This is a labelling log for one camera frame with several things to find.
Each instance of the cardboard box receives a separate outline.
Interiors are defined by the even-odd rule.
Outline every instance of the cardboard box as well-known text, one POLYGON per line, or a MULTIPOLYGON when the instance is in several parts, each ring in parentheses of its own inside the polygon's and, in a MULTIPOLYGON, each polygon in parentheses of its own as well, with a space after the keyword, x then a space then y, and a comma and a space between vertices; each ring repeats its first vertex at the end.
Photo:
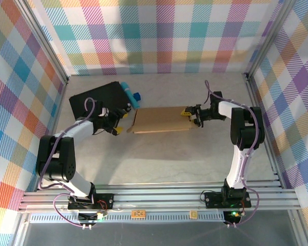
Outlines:
POLYGON ((186 106, 137 109, 132 127, 127 132, 172 132, 197 128, 187 116, 181 115, 185 108, 186 106))

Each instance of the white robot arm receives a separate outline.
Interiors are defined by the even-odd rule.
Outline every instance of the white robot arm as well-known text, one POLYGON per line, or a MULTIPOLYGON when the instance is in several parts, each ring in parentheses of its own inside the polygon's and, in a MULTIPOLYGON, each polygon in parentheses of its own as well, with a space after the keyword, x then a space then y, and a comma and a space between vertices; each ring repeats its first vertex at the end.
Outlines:
POLYGON ((43 178, 45 180, 59 183, 71 192, 72 202, 69 203, 69 206, 72 206, 74 202, 75 204, 89 204, 96 208, 101 206, 101 204, 96 204, 98 200, 107 200, 108 204, 113 198, 113 194, 105 194, 104 196, 96 194, 94 185, 76 171, 74 148, 98 129, 103 129, 114 136, 119 135, 122 131, 122 128, 118 127, 119 120, 127 116, 127 113, 119 109, 109 111, 103 107, 101 102, 95 102, 94 108, 93 114, 89 118, 80 117, 77 119, 75 127, 67 131, 60 139, 58 138, 61 132, 53 136, 46 135, 40 139, 35 171, 40 177, 44 172, 43 178), (43 171, 57 140, 59 141, 55 154, 58 156, 52 157, 47 169, 43 171))
MULTIPOLYGON (((221 92, 214 92, 222 98, 221 92)), ((264 141, 264 128, 261 110, 259 107, 251 107, 256 121, 258 123, 258 140, 254 145, 253 150, 249 153, 256 137, 255 120, 252 118, 250 112, 231 102, 223 101, 218 97, 210 95, 210 108, 201 109, 201 105, 195 107, 187 107, 182 115, 195 115, 194 123, 199 127, 204 126, 204 121, 219 119, 225 120, 227 117, 231 119, 230 122, 230 139, 234 145, 234 156, 230 172, 224 182, 221 193, 204 193, 206 198, 207 208, 238 208, 250 207, 248 192, 244 187, 246 184, 247 167, 251 160, 254 151, 264 141)))

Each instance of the colorful plaid wall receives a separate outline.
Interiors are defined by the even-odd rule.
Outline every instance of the colorful plaid wall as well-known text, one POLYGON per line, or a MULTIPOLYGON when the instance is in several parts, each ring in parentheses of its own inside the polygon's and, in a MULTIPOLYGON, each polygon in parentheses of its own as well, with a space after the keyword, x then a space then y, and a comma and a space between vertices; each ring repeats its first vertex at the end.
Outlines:
POLYGON ((297 0, 255 80, 279 167, 308 225, 308 0, 297 0))
POLYGON ((77 75, 244 72, 282 2, 29 0, 77 75))
POLYGON ((53 126, 63 83, 13 0, 0 0, 0 245, 35 182, 39 140, 53 126))

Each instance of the floor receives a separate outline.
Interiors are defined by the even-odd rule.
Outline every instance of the floor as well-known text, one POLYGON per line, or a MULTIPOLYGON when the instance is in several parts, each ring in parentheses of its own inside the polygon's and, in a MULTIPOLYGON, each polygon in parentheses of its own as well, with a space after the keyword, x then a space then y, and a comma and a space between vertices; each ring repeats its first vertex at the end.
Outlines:
MULTIPOLYGON (((214 91, 225 98, 251 104, 239 73, 144 74, 75 76, 67 86, 57 131, 74 123, 68 98, 111 81, 125 81, 139 92, 141 107, 193 106, 204 102, 208 79, 214 91)), ((127 130, 134 110, 120 126, 127 130)), ((76 147, 76 169, 96 185, 109 183, 153 183, 223 181, 233 158, 230 120, 207 121, 204 128, 182 132, 119 136, 106 132, 84 140, 76 147)), ((264 145, 249 167, 248 180, 270 180, 273 172, 264 145)))
POLYGON ((222 222, 103 223, 92 231, 68 223, 30 223, 24 245, 298 245, 287 211, 258 211, 236 229, 222 222))

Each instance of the purple cable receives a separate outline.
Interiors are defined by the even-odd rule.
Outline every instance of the purple cable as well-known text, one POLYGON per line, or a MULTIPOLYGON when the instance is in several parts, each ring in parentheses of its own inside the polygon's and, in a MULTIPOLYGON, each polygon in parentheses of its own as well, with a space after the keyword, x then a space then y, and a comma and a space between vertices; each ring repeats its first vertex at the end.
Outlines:
POLYGON ((70 221, 69 219, 65 218, 65 217, 58 211, 58 209, 56 208, 56 200, 57 200, 57 198, 59 198, 59 197, 61 197, 61 196, 70 196, 70 194, 68 194, 68 193, 61 193, 61 194, 58 194, 58 195, 54 198, 54 200, 53 200, 53 202, 52 202, 52 203, 53 203, 53 209, 55 209, 56 213, 58 213, 58 215, 61 216, 62 219, 65 220, 66 222, 68 222, 68 223, 70 223, 70 224, 72 224, 72 225, 74 225, 74 226, 76 226, 76 227, 82 227, 82 228, 83 228, 82 225, 70 221))
MULTIPOLYGON (((84 101, 84 108, 86 109, 86 111, 88 111, 88 109, 87 109, 87 102, 88 102, 88 100, 91 100, 91 101, 92 101, 92 109, 91 109, 90 113, 88 114, 88 116, 87 116, 85 119, 81 120, 79 123, 76 123, 76 124, 74 124, 74 125, 68 127, 67 129, 65 129, 65 131, 63 131, 63 132, 59 135, 59 137, 56 139, 56 141, 55 141, 55 143, 54 143, 54 145, 53 145, 53 147, 52 147, 52 150, 51 150, 51 152, 50 152, 50 155, 49 155, 49 157, 48 157, 48 160, 47 160, 47 162, 45 163, 45 166, 43 167, 42 172, 41 172, 41 174, 40 174, 40 178, 39 178, 39 181, 38 181, 38 189, 39 189, 39 190, 46 190, 46 189, 48 189, 48 188, 50 188, 50 187, 53 187, 53 186, 62 186, 62 187, 63 187, 64 189, 66 189, 67 191, 69 191, 69 192, 71 192, 71 193, 74 193, 74 191, 73 191, 71 188, 65 186, 65 185, 62 184, 62 183, 53 183, 53 184, 50 184, 50 185, 48 185, 48 186, 46 186, 46 187, 43 187, 43 186, 42 186, 42 179, 43 179, 43 176, 44 176, 45 173, 46 173, 46 170, 47 170, 47 168, 48 168, 48 166, 49 166, 49 164, 50 164, 50 161, 51 161, 51 159, 52 159, 52 157, 53 157, 53 155, 54 155, 54 153, 55 153, 55 150, 56 150, 56 148, 57 148, 57 145, 58 145, 58 142, 60 141, 60 139, 61 139, 69 130, 71 130, 72 128, 74 128, 74 127, 76 127, 76 126, 78 126, 78 125, 80 125, 80 124, 82 124, 83 122, 85 122, 86 120, 88 120, 89 117, 92 115, 92 113, 93 113, 93 111, 94 111, 95 101, 94 101, 93 98, 91 98, 91 97, 88 97, 88 98, 84 101)), ((59 197, 61 197, 61 196, 71 196, 71 194, 68 194, 68 193, 61 193, 61 194, 58 194, 58 195, 54 198, 54 200, 53 200, 52 203, 53 203, 53 208, 55 209, 56 213, 58 213, 58 215, 59 215, 63 220, 65 220, 66 222, 68 222, 68 223, 70 223, 70 224, 72 224, 72 225, 74 225, 74 226, 76 226, 76 227, 81 227, 81 228, 83 228, 82 225, 70 221, 69 219, 65 218, 65 217, 58 211, 58 209, 56 208, 56 200, 57 200, 59 197)))
POLYGON ((207 96, 207 99, 206 99, 205 103, 208 101, 210 94, 212 94, 213 96, 215 96, 215 97, 218 98, 218 99, 221 99, 221 100, 223 100, 223 101, 227 101, 227 102, 229 102, 229 103, 232 103, 232 104, 238 105, 238 106, 240 106, 240 107, 246 108, 246 109, 250 112, 250 114, 251 114, 251 116, 252 116, 252 118, 253 118, 253 120, 254 120, 254 123, 255 123, 256 135, 255 135, 255 139, 254 139, 254 141, 253 141, 251 147, 249 148, 249 150, 248 150, 248 152, 246 153, 245 158, 244 158, 244 160, 243 160, 243 162, 242 162, 242 165, 241 165, 241 179, 242 179, 242 184, 244 185, 244 187, 245 187, 247 190, 250 190, 250 191, 252 191, 252 192, 254 192, 254 193, 256 194, 256 196, 257 196, 257 204, 256 204, 255 208, 253 209, 253 212, 251 213, 251 215, 250 215, 246 220, 243 220, 242 222, 240 222, 240 223, 237 224, 237 225, 241 225, 241 224, 244 224, 245 222, 247 222, 248 220, 250 220, 250 219, 254 216, 255 212, 257 211, 257 209, 258 209, 258 207, 259 207, 259 202, 260 202, 259 193, 258 193, 257 191, 255 191, 254 189, 250 188, 249 186, 247 186, 247 184, 246 184, 245 181, 244 181, 244 170, 245 170, 245 166, 246 166, 247 160, 248 160, 248 158, 249 158, 251 152, 253 151, 253 149, 254 149, 254 147, 255 147, 257 141, 258 141, 258 137, 259 137, 259 126, 258 126, 258 121, 257 121, 257 118, 256 118, 254 112, 253 112, 247 105, 240 104, 240 103, 235 102, 234 100, 225 99, 225 98, 223 98, 223 97, 221 97, 221 96, 216 95, 215 93, 213 93, 213 92, 210 90, 210 84, 209 84, 209 81, 207 81, 207 80, 205 80, 205 86, 206 86, 206 88, 207 88, 207 90, 208 90, 208 96, 207 96))
POLYGON ((76 126, 78 126, 78 125, 80 125, 80 124, 82 124, 83 122, 85 122, 86 120, 88 120, 88 119, 90 118, 90 116, 92 115, 92 113, 93 113, 93 111, 94 111, 95 101, 94 101, 91 97, 88 97, 87 99, 85 99, 85 101, 84 101, 84 108, 86 109, 86 111, 88 111, 88 109, 87 109, 87 102, 88 102, 88 100, 91 100, 91 101, 92 101, 92 109, 91 109, 90 113, 88 114, 88 116, 87 116, 86 118, 84 118, 83 120, 81 120, 79 123, 75 123, 75 124, 71 125, 70 127, 68 127, 67 129, 65 129, 65 131, 63 131, 63 132, 59 135, 59 137, 56 139, 56 141, 55 141, 55 143, 54 143, 54 145, 53 145, 53 147, 52 147, 52 150, 51 150, 51 152, 50 152, 50 155, 49 155, 49 157, 48 157, 48 159, 47 159, 47 162, 45 163, 45 166, 43 167, 42 172, 41 172, 41 174, 40 174, 40 178, 39 178, 38 186, 37 186, 39 190, 46 190, 46 189, 51 188, 51 187, 53 187, 53 186, 62 186, 64 189, 68 190, 69 192, 74 193, 74 191, 73 191, 72 189, 70 189, 69 187, 63 185, 62 183, 53 183, 53 184, 50 184, 50 185, 44 187, 44 186, 42 186, 42 179, 43 179, 43 176, 44 176, 45 173, 46 173, 46 170, 47 170, 47 168, 48 168, 48 166, 49 166, 49 164, 50 164, 50 161, 51 161, 53 155, 55 154, 55 150, 56 150, 57 145, 58 145, 58 142, 61 140, 61 138, 62 138, 69 130, 71 130, 72 128, 74 128, 74 127, 76 127, 76 126))

